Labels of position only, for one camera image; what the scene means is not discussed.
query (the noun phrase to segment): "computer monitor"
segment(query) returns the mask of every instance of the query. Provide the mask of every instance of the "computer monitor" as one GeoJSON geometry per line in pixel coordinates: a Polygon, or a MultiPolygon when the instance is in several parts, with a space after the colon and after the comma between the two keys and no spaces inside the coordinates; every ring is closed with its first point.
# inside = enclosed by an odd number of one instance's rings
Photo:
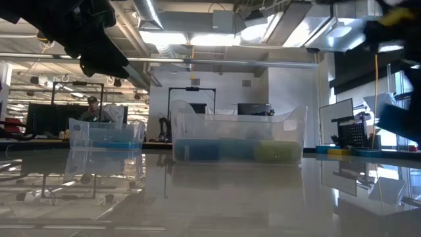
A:
{"type": "Polygon", "coordinates": [[[204,103],[190,103],[190,106],[193,108],[197,114],[205,114],[207,104],[204,103]]]}
{"type": "Polygon", "coordinates": [[[272,109],[271,104],[239,103],[238,115],[267,115],[272,109]]]}

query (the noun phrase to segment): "metal frame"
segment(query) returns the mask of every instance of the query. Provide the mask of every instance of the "metal frame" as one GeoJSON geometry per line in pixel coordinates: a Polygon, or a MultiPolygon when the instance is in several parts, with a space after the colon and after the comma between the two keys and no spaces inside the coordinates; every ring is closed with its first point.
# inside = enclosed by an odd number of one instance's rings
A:
{"type": "Polygon", "coordinates": [[[101,98],[99,100],[99,119],[98,121],[101,122],[101,112],[103,110],[103,96],[104,96],[104,83],[93,83],[93,82],[53,82],[53,94],[51,96],[51,105],[54,105],[54,98],[55,98],[55,86],[57,84],[72,84],[73,86],[87,86],[89,85],[100,85],[101,87],[101,98]]]}
{"type": "MultiPolygon", "coordinates": [[[[91,197],[78,197],[78,196],[74,196],[74,198],[69,198],[70,196],[56,196],[54,194],[54,192],[51,191],[52,186],[48,186],[46,185],[47,182],[47,176],[48,174],[44,174],[42,177],[42,189],[41,189],[41,198],[43,199],[64,199],[64,200],[69,200],[69,199],[95,199],[96,195],[97,195],[97,174],[93,175],[93,186],[90,187],[89,189],[93,189],[93,193],[91,197]],[[51,196],[47,197],[45,195],[45,189],[48,190],[48,192],[50,193],[51,196]]],[[[78,187],[73,187],[73,186],[60,186],[60,188],[78,188],[78,187]]]]}
{"type": "Polygon", "coordinates": [[[186,88],[169,88],[168,89],[168,106],[167,106],[167,112],[166,112],[166,117],[168,120],[170,120],[171,116],[170,116],[170,98],[171,98],[171,91],[172,90],[185,90],[187,92],[198,92],[201,90],[210,90],[213,91],[214,93],[214,97],[213,97],[213,114],[215,114],[215,105],[216,105],[216,89],[212,89],[212,88],[195,88],[195,87],[186,87],[186,88]]]}

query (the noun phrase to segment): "black monitor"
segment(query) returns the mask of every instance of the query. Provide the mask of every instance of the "black monitor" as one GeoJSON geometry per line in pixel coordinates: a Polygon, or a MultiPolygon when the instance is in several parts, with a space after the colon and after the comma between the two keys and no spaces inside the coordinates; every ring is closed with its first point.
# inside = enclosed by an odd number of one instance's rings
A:
{"type": "Polygon", "coordinates": [[[267,115],[272,109],[271,104],[239,103],[238,115],[267,115]]]}
{"type": "MultiPolygon", "coordinates": [[[[60,131],[68,129],[69,118],[79,119],[87,111],[87,105],[45,105],[30,103],[26,126],[37,135],[50,132],[58,136],[60,131]]],[[[123,123],[127,123],[128,107],[124,108],[123,123]]]]}
{"type": "Polygon", "coordinates": [[[204,103],[190,103],[190,106],[193,108],[195,113],[205,114],[207,104],[204,103]]]}

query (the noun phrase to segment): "yellow cable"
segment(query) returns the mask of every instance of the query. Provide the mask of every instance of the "yellow cable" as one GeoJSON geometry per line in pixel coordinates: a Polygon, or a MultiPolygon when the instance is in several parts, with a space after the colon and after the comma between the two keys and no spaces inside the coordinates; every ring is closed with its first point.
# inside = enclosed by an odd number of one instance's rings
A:
{"type": "MultiPolygon", "coordinates": [[[[378,93],[378,82],[379,82],[379,65],[378,65],[378,56],[374,56],[374,72],[375,72],[375,84],[374,84],[374,120],[373,120],[373,139],[371,148],[374,149],[374,138],[376,135],[376,115],[377,115],[377,93],[378,93]]],[[[384,205],[383,205],[383,194],[382,194],[382,185],[380,184],[379,173],[377,164],[374,164],[376,168],[376,177],[377,182],[379,183],[379,193],[380,193],[380,203],[382,203],[382,213],[384,214],[384,205]]]]}
{"type": "MultiPolygon", "coordinates": [[[[320,64],[320,52],[317,53],[317,64],[320,64]]],[[[317,71],[317,80],[318,80],[318,102],[319,102],[319,107],[322,106],[322,96],[320,95],[320,90],[322,89],[322,81],[320,79],[320,67],[318,67],[318,71],[317,71]]],[[[323,110],[319,109],[320,111],[320,135],[322,136],[321,142],[323,145],[324,144],[324,137],[323,137],[323,110]]]]}
{"type": "Polygon", "coordinates": [[[374,138],[376,135],[376,115],[377,115],[377,93],[378,93],[378,82],[379,82],[379,68],[378,68],[378,59],[377,55],[374,56],[374,68],[376,73],[376,81],[374,84],[374,120],[373,120],[373,139],[371,144],[371,149],[374,149],[374,138]]]}
{"type": "MultiPolygon", "coordinates": [[[[191,59],[194,59],[195,57],[195,46],[193,46],[191,48],[191,59]]],[[[192,63],[191,64],[191,76],[190,76],[190,80],[194,79],[194,75],[193,75],[193,71],[194,71],[195,65],[192,63]]]]}

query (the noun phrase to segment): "white pillar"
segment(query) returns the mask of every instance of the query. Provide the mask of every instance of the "white pillar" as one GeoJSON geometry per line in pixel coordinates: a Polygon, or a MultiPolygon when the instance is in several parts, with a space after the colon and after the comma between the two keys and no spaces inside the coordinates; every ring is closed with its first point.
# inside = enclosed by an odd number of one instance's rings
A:
{"type": "Polygon", "coordinates": [[[1,102],[1,115],[0,120],[4,121],[7,113],[7,98],[9,98],[9,87],[12,80],[12,69],[13,65],[10,63],[0,62],[0,82],[1,82],[1,92],[0,92],[0,102],[1,102]]]}

